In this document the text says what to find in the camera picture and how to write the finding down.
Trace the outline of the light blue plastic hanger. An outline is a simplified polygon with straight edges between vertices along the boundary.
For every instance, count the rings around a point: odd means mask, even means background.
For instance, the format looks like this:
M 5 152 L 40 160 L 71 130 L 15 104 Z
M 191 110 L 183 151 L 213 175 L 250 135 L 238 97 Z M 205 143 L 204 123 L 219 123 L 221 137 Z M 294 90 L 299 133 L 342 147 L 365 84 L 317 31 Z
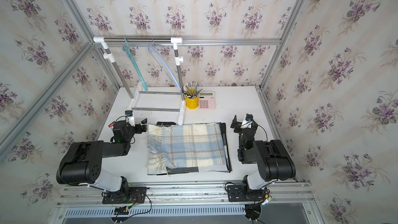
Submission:
M 156 60 L 158 65 L 162 68 L 165 69 L 167 76 L 169 79 L 174 83 L 174 85 L 181 90 L 180 84 L 176 77 L 174 76 L 173 72 L 171 71 L 170 67 L 168 66 L 167 62 L 163 59 L 159 51 L 156 49 L 154 44 L 151 44 L 148 46 L 148 51 L 152 55 L 152 57 Z

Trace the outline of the teal plastic hanger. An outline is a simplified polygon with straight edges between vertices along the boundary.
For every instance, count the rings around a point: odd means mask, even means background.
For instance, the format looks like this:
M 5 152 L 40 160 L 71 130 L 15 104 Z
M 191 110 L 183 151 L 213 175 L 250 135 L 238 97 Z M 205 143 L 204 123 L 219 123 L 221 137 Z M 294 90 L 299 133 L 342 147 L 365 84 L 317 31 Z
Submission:
M 125 37 L 123 39 L 124 39 L 124 42 L 125 42 L 125 45 L 123 46 L 123 50 L 126 53 L 127 57 L 130 59 L 130 61 L 132 62 L 133 66 L 134 66 L 134 68 L 135 68 L 135 70 L 136 70 L 136 72 L 137 72 L 137 74 L 138 74 L 138 76 L 139 76 L 139 78 L 141 80 L 141 83 L 142 83 L 142 85 L 144 87 L 144 90 L 148 91 L 148 86 L 147 86 L 147 84 L 146 84 L 146 82 L 145 82 L 145 80 L 144 80 L 144 78 L 143 78 L 143 76 L 141 74 L 141 71 L 140 71 L 140 69 L 139 69 L 139 67 L 138 67 L 138 65 L 137 65 L 137 63 L 135 61 L 135 58 L 134 58 L 133 54 L 130 51 L 130 47 L 128 45 L 127 39 Z

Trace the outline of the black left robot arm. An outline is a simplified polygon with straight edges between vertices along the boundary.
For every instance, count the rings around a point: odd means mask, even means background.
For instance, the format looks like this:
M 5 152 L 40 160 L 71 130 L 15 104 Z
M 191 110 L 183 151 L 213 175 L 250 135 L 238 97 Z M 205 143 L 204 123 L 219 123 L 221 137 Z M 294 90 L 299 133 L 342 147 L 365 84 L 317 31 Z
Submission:
M 114 136 L 110 142 L 72 143 L 60 162 L 56 180 L 61 185 L 86 185 L 109 193 L 126 194 L 127 179 L 102 168 L 104 158 L 122 157 L 129 153 L 135 134 L 147 131 L 147 119 L 132 126 L 129 119 L 113 123 Z

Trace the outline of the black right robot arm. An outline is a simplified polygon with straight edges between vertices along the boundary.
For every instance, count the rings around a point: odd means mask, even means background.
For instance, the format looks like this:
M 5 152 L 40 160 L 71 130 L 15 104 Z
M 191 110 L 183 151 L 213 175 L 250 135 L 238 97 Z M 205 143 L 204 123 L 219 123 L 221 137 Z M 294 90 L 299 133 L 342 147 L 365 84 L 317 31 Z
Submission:
M 244 176 L 243 191 L 263 190 L 275 181 L 294 179 L 296 167 L 281 140 L 255 139 L 260 126 L 253 115 L 247 114 L 242 122 L 234 116 L 231 128 L 238 134 L 237 157 L 242 164 L 256 164 L 257 170 Z

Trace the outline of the blue red pencil box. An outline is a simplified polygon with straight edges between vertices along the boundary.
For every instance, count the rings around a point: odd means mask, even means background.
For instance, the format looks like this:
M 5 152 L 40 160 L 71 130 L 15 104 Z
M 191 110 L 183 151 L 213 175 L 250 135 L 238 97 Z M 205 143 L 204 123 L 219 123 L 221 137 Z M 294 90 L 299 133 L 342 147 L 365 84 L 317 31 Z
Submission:
M 115 122 L 115 121 L 113 121 L 112 123 L 110 123 L 110 124 L 108 125 L 108 127 L 112 129 L 112 128 L 113 128 L 113 126 L 115 125 L 115 123 L 116 123 L 116 122 Z

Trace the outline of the pink calculator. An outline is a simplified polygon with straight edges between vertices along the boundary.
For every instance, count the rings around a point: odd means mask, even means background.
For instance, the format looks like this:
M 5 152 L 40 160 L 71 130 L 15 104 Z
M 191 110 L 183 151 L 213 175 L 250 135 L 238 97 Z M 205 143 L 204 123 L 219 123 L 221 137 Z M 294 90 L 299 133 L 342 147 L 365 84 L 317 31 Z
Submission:
M 202 91 L 199 93 L 199 109 L 214 110 L 216 108 L 215 93 L 213 91 Z

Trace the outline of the yellow pen cup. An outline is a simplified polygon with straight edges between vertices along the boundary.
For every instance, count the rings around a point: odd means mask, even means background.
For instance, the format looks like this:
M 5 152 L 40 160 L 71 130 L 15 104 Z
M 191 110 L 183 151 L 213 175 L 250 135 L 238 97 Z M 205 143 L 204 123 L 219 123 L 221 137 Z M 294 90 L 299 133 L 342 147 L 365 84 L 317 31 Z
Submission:
M 186 94 L 186 107 L 190 110 L 197 109 L 199 107 L 198 96 L 191 96 L 189 94 Z

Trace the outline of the pens in cup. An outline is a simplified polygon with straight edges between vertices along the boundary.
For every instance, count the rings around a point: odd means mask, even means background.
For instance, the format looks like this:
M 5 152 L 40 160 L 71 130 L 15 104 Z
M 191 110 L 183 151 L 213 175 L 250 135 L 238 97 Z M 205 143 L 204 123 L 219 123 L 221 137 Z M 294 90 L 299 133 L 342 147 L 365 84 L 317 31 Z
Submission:
M 198 82 L 188 82 L 183 85 L 183 94 L 189 99 L 195 99 L 202 92 Z

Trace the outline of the white steel clothes rack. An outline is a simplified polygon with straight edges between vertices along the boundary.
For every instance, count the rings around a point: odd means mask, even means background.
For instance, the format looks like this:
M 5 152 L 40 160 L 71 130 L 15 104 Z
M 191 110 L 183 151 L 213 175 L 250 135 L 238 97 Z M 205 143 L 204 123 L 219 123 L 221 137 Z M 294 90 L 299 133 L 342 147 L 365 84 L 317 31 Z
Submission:
M 132 110 L 133 112 L 135 111 L 151 111 L 151 112 L 177 112 L 178 113 L 178 120 L 177 124 L 182 125 L 183 120 L 184 120 L 184 114 L 185 114 L 185 107 L 186 107 L 186 97 L 183 94 L 183 78 L 182 78 L 182 69 L 181 69 L 181 64 L 183 63 L 183 57 L 179 55 L 178 51 L 178 46 L 183 43 L 183 39 L 181 37 L 170 37 L 170 38 L 152 38 L 152 37 L 141 37 L 141 38 L 126 38 L 128 45 L 132 44 L 134 46 L 149 46 L 151 44 L 154 44 L 155 47 L 157 48 L 158 46 L 172 46 L 173 51 L 174 51 L 174 60 L 176 64 L 176 70 L 177 70 L 177 76 L 176 79 L 178 80 L 181 90 L 177 93 L 181 97 L 181 103 L 180 107 L 173 109 L 173 108 L 139 108 L 137 107 L 137 104 L 140 99 L 140 94 L 153 94 L 153 95 L 167 95 L 167 92 L 154 92 L 154 91 L 145 91 L 142 83 L 138 83 L 136 90 L 133 92 L 131 91 L 129 85 L 127 84 L 126 80 L 123 77 L 123 74 L 121 70 L 119 69 L 119 66 L 116 62 L 116 59 L 113 55 L 113 53 L 110 50 L 110 44 L 112 45 L 122 45 L 125 44 L 124 39 L 122 37 L 101 37 L 101 36 L 95 36 L 93 37 L 93 41 L 96 44 L 101 44 L 102 48 L 105 50 L 105 53 L 103 54 L 103 57 L 105 60 L 108 60 L 111 62 L 111 64 L 114 66 L 115 71 L 117 72 L 122 84 L 124 85 L 124 88 L 126 92 L 128 93 L 130 97 L 130 103 L 128 106 L 128 110 Z

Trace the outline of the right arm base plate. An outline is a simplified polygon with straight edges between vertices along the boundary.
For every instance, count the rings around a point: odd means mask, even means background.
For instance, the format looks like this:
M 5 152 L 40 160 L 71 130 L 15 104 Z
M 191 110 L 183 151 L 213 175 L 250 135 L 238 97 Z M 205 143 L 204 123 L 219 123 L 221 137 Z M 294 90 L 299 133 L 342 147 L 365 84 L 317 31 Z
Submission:
M 269 195 L 268 189 L 251 190 L 246 186 L 237 185 L 231 182 L 227 182 L 224 185 L 224 189 L 227 192 L 229 202 L 264 202 L 267 200 Z

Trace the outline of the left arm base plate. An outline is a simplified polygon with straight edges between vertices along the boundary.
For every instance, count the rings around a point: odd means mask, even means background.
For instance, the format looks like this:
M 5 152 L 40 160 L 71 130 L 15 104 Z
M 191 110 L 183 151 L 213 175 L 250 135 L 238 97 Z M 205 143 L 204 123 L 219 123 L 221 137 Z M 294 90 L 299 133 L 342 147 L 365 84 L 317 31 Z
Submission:
M 130 187 L 127 192 L 104 192 L 102 204 L 139 204 L 146 199 L 147 187 Z

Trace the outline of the aluminium front rail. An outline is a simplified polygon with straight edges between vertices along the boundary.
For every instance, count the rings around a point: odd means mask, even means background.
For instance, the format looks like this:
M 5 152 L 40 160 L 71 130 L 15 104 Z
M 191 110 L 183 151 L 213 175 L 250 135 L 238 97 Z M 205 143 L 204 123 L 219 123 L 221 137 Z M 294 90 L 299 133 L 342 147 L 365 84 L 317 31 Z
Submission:
M 137 183 L 134 187 L 147 187 L 146 195 L 157 205 L 194 205 L 228 203 L 228 195 L 223 182 L 197 183 Z M 273 203 L 315 203 L 308 183 L 294 180 L 277 181 L 267 186 Z M 88 187 L 66 186 L 56 200 L 56 207 L 101 206 L 103 193 Z

